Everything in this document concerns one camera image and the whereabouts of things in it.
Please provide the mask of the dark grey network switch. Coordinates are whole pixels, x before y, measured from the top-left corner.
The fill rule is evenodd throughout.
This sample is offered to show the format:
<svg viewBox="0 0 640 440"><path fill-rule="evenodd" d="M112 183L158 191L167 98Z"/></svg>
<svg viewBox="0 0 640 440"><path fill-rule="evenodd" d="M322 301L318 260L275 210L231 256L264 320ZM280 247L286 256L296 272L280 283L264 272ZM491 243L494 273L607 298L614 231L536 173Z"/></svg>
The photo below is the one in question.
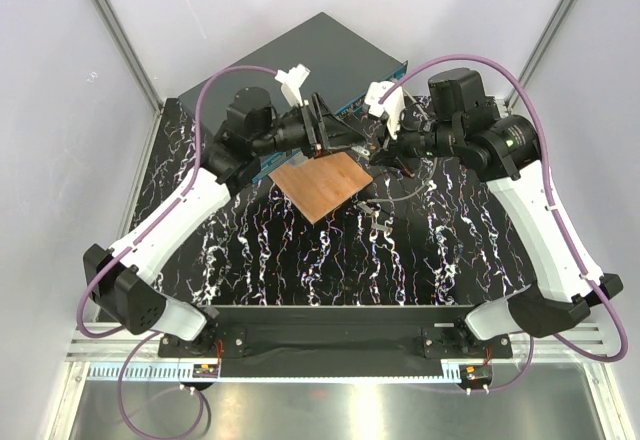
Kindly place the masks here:
<svg viewBox="0 0 640 440"><path fill-rule="evenodd" d="M247 87L268 91L278 114L292 107L283 97L275 80L278 70L288 71L303 64L310 74L301 86L303 103L318 93L330 111L354 125L365 136L359 115L365 94L372 82L395 80L407 71L406 63L383 52L326 13L319 13L268 42L254 52L179 96L204 135L206 149L226 119L227 107L235 94ZM269 173L277 160L300 150L262 157L256 180Z"/></svg>

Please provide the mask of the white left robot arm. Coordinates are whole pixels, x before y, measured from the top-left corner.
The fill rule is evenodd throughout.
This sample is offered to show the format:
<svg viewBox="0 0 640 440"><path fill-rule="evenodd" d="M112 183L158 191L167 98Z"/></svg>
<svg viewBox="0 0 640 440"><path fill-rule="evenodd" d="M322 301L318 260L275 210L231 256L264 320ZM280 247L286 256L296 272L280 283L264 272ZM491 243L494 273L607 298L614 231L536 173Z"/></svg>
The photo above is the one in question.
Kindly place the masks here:
<svg viewBox="0 0 640 440"><path fill-rule="evenodd" d="M196 356L215 346L212 315L152 286L184 241L213 213L248 187L262 157L300 150L308 158L343 152L366 140L330 111L319 94L278 114L267 90L239 90L226 119L179 187L138 227L105 249L92 245L83 262L87 288L79 304L93 301L134 335L169 334Z"/></svg>

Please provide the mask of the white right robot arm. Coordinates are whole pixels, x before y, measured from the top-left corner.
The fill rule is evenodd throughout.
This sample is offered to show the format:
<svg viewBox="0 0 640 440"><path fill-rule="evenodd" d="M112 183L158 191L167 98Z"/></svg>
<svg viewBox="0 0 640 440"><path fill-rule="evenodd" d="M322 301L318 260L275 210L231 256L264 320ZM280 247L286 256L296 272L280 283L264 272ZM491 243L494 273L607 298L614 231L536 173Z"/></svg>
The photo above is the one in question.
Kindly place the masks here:
<svg viewBox="0 0 640 440"><path fill-rule="evenodd" d="M441 72L428 88L431 126L408 118L398 84L370 84L364 110L386 126L371 164L407 171L411 159L458 159L506 211L535 272L529 286L472 309L454 331L457 350L476 356L491 339L517 331L535 338L560 334L619 294L620 277L595 263L555 197L532 123L520 115L500 116L475 70Z"/></svg>

